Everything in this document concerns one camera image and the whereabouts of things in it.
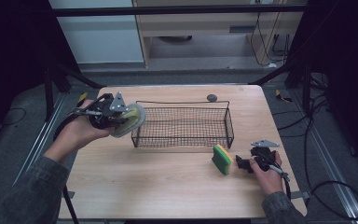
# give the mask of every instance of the human hand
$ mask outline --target human hand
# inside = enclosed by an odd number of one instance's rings
[[[91,102],[91,100],[86,100],[81,108]],[[113,127],[103,130],[96,129],[92,127],[88,117],[79,116],[65,125],[44,156],[57,162],[63,162],[72,152],[98,138],[108,136],[114,129]]]
[[[275,161],[279,165],[282,164],[282,160],[278,151],[275,152]],[[280,174],[278,174],[278,172],[272,169],[269,169],[266,172],[263,171],[260,169],[257,162],[253,159],[250,159],[250,164],[255,172],[255,177],[257,178],[257,181],[266,196],[269,196],[270,194],[277,191],[283,191],[282,177]]]

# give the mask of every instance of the black cable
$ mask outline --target black cable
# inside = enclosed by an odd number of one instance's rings
[[[342,215],[340,214],[338,211],[336,211],[335,209],[333,209],[332,207],[328,206],[326,203],[324,203],[319,197],[318,195],[315,193],[315,191],[320,188],[321,186],[324,186],[324,185],[330,185],[330,184],[339,184],[339,185],[343,185],[349,189],[351,189],[355,194],[358,195],[358,191],[356,189],[354,189],[353,187],[351,187],[350,185],[346,184],[346,183],[343,183],[343,182],[340,182],[340,181],[336,181],[336,180],[328,180],[328,181],[324,181],[322,183],[319,183],[316,187],[312,187],[312,184],[310,183],[310,175],[309,175],[309,172],[308,172],[308,160],[307,160],[307,154],[308,154],[308,148],[307,148],[307,140],[308,140],[308,133],[310,132],[310,128],[313,124],[313,114],[314,112],[316,111],[316,109],[320,109],[323,105],[326,105],[327,101],[324,100],[324,101],[321,101],[319,104],[315,105],[315,102],[316,100],[319,98],[319,97],[322,97],[324,96],[324,94],[321,94],[319,95],[318,97],[316,97],[313,101],[312,101],[312,105],[311,105],[311,110],[310,110],[310,113],[308,115],[308,118],[310,119],[308,125],[307,125],[307,129],[306,129],[306,133],[305,133],[305,136],[304,136],[304,168],[305,168],[305,176],[306,176],[306,179],[307,179],[307,183],[309,185],[309,188],[310,188],[310,195],[311,196],[314,196],[316,198],[316,200],[321,203],[327,210],[329,210],[330,212],[334,213],[335,215],[339,216],[339,217],[342,217],[344,219],[347,219],[347,220],[358,220],[358,217],[349,217],[349,216],[346,216],[346,215]],[[310,198],[306,200],[306,206],[308,206],[310,202]]]
[[[312,82],[313,82],[313,86],[314,88],[316,88],[317,90],[320,91],[326,91],[327,90],[327,86],[324,84],[323,80],[319,80],[318,78],[314,77],[314,76],[310,76]]]
[[[283,138],[283,137],[286,137],[286,138],[291,138],[291,137],[302,137],[304,136],[305,134],[299,134],[299,135],[281,135],[280,137]]]
[[[287,128],[290,128],[290,127],[293,127],[293,126],[295,126],[296,124],[298,124],[299,122],[301,122],[301,120],[306,119],[307,117],[308,117],[308,116],[306,115],[306,116],[302,117],[301,119],[299,119],[299,120],[297,120],[297,121],[295,121],[295,122],[293,122],[293,123],[291,123],[291,124],[288,124],[288,125],[286,125],[286,126],[284,126],[284,127],[278,128],[278,131],[283,130],[283,129],[287,129]]]
[[[283,56],[283,54],[278,54],[275,49],[275,45],[277,44],[278,42],[278,38],[279,38],[279,35],[274,35],[274,44],[272,45],[272,52],[274,53],[275,56]]]
[[[286,187],[286,196],[289,198],[289,200],[292,200],[292,191],[290,190],[289,181],[287,178],[283,179],[284,186]]]
[[[260,21],[260,12],[257,13],[257,19],[256,19],[256,22],[255,22],[255,28],[254,28],[254,30],[252,31],[252,35],[251,35],[251,39],[250,39],[250,41],[251,41],[251,46],[252,46],[252,50],[253,50],[253,52],[254,52],[254,55],[256,55],[256,53],[255,53],[255,48],[254,48],[254,46],[253,46],[253,37],[254,37],[256,28],[258,28],[258,32],[260,33],[260,39],[261,39],[261,42],[263,43],[263,47],[264,47],[264,53],[265,53],[265,54],[267,55],[267,57],[271,60],[272,63],[280,62],[281,60],[276,61],[276,60],[273,60],[273,59],[271,59],[271,58],[269,57],[269,54],[267,53],[266,44],[264,43],[264,38],[263,38],[263,36],[261,35],[260,22],[259,22],[259,21]],[[257,57],[255,57],[255,60],[256,60],[256,62],[257,62],[259,65],[262,65],[262,66],[269,65],[269,63],[263,64],[263,63],[259,62],[258,59],[257,59]]]
[[[16,107],[16,108],[9,109],[9,111],[12,111],[12,110],[21,110],[23,112],[22,117],[19,118],[16,121],[11,122],[11,123],[3,123],[2,126],[8,126],[8,125],[17,124],[18,122],[22,121],[25,118],[26,114],[27,114],[27,111],[25,109],[23,109],[23,108],[19,108],[19,107],[17,108]]]
[[[287,55],[289,54],[289,43],[290,43],[290,35],[286,35],[286,41],[284,43],[284,51],[283,51],[283,64],[286,64]]]
[[[301,112],[302,111],[300,111],[300,110],[288,110],[288,111],[273,113],[272,116],[280,115],[280,114],[287,114],[287,113],[301,113]]]

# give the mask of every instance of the black wire basket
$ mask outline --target black wire basket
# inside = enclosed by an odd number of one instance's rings
[[[145,123],[132,131],[135,147],[231,148],[234,140],[229,101],[162,103],[137,101],[145,109]]]

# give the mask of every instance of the jacket sleeve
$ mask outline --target jacket sleeve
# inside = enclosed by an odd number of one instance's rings
[[[0,202],[0,223],[54,223],[69,171],[39,158]]]
[[[270,194],[262,203],[262,207],[269,224],[306,223],[306,219],[283,192]]]

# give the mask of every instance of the yellow sponge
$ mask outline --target yellow sponge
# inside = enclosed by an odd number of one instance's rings
[[[223,175],[228,175],[229,165],[233,162],[233,160],[222,146],[213,146],[212,161]]]

